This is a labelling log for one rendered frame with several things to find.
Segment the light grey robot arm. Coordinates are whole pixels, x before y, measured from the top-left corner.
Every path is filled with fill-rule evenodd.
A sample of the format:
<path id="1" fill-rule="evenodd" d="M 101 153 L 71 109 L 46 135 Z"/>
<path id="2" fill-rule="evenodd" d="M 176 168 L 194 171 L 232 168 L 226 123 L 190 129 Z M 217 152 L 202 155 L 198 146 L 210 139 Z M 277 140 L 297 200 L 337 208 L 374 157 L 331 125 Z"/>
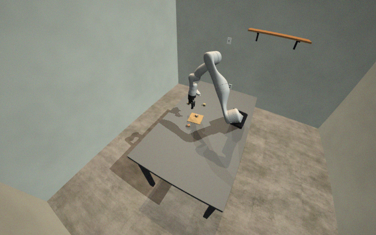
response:
<path id="1" fill-rule="evenodd" d="M 204 54 L 204 64 L 200 65 L 194 73 L 188 76 L 189 79 L 189 91 L 188 94 L 191 96 L 200 95 L 197 90 L 197 84 L 194 81 L 199 81 L 201 76 L 209 71 L 212 78 L 217 96 L 219 98 L 223 116 L 227 124 L 233 122 L 241 122 L 242 115 L 239 113 L 238 109 L 232 109 L 227 111 L 227 101 L 230 93 L 230 89 L 226 79 L 217 71 L 215 65 L 219 64 L 221 61 L 221 54 L 218 51 L 206 52 Z"/>

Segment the tan flat mat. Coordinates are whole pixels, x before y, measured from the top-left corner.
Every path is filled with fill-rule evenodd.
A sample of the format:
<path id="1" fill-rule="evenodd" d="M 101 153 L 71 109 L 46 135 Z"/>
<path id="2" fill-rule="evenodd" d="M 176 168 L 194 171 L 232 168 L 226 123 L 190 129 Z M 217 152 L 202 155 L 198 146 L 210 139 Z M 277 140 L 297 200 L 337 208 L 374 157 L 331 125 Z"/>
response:
<path id="1" fill-rule="evenodd" d="M 203 115 L 198 114 L 198 117 L 195 117 L 195 115 L 196 115 L 195 113 L 191 113 L 187 121 L 200 124 L 203 119 Z"/>

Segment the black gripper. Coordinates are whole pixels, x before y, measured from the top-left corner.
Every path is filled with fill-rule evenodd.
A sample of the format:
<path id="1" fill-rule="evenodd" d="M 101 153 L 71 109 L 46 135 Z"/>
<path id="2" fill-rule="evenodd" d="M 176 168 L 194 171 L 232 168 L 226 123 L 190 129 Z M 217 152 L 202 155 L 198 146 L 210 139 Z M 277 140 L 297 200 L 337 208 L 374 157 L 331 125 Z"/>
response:
<path id="1" fill-rule="evenodd" d="M 191 96 L 188 94 L 188 103 L 191 104 L 191 109 L 193 109 L 193 107 L 195 107 L 195 101 L 194 99 L 196 98 L 196 96 Z"/>

